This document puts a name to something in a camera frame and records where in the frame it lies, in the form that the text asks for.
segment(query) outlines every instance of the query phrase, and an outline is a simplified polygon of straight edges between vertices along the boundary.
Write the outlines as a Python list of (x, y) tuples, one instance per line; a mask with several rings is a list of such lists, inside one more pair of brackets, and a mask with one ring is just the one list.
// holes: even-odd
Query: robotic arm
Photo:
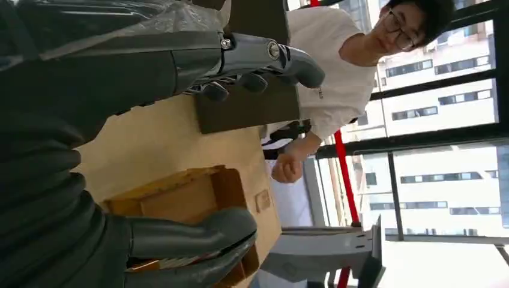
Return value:
[[(220, 281), (255, 241), (248, 211), (220, 211), (197, 226), (106, 214), (84, 177), (70, 172), (80, 163), (73, 149), (134, 106), (182, 92), (224, 98), (224, 85), (261, 91), (267, 75), (309, 87), (324, 78), (304, 52), (211, 31), (116, 37), (0, 72), (0, 286), (194, 288)], [(132, 259), (177, 258), (186, 265), (127, 272)]]

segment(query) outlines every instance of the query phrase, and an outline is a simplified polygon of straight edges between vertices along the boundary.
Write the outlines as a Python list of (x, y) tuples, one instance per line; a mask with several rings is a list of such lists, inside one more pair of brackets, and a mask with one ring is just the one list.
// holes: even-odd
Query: plastic wrap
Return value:
[[(2, 12), (0, 70), (30, 59), (22, 53), (21, 48), (25, 47), (20, 45), (31, 46), (38, 58), (48, 60), (115, 37), (180, 31), (221, 32), (225, 24), (221, 16), (224, 12), (189, 1), (20, 0), (10, 3), (11, 12), (21, 20), (24, 29), (8, 23)], [(13, 31), (25, 33), (30, 41), (17, 43)]]

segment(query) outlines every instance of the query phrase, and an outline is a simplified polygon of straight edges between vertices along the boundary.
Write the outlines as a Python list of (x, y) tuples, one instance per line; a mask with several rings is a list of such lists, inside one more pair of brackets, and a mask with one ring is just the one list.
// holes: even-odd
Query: eyeglasses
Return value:
[(402, 20), (399, 19), (391, 9), (385, 16), (384, 27), (388, 33), (398, 32), (396, 37), (396, 46), (402, 51), (408, 51), (415, 47), (416, 41), (405, 32)]

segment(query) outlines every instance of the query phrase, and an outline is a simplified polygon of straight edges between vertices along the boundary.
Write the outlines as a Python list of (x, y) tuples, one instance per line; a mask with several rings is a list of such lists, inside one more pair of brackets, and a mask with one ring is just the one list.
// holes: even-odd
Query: building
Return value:
[[(482, 1), (456, 0), (456, 6), (464, 8)], [(367, 32), (387, 2), (344, 0), (331, 7), (346, 10)], [(300, 4), (309, 1), (301, 0)], [(411, 53), (385, 57), (373, 79), (373, 93), (489, 70), (495, 65), (493, 38), (492, 21), (481, 22), (448, 31)], [(488, 79), (371, 101), (365, 115), (342, 128), (343, 141), (495, 123), (496, 97), (496, 83)], [(499, 180), (500, 171), (509, 168), (501, 161), (509, 155), (507, 145), (486, 143), (395, 153), (405, 233), (509, 235), (509, 195), (504, 194), (509, 184)], [(397, 233), (387, 154), (348, 158), (351, 179), (362, 175), (360, 181), (353, 182), (365, 224), (371, 225), (366, 220), (382, 214), (389, 225), (387, 233)]]

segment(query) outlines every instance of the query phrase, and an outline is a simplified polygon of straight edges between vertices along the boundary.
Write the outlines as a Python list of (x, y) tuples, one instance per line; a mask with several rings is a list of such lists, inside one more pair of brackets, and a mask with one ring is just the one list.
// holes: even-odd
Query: label on box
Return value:
[(256, 200), (256, 211), (261, 213), (263, 210), (270, 208), (271, 200), (268, 190), (264, 190), (258, 193), (255, 197)]

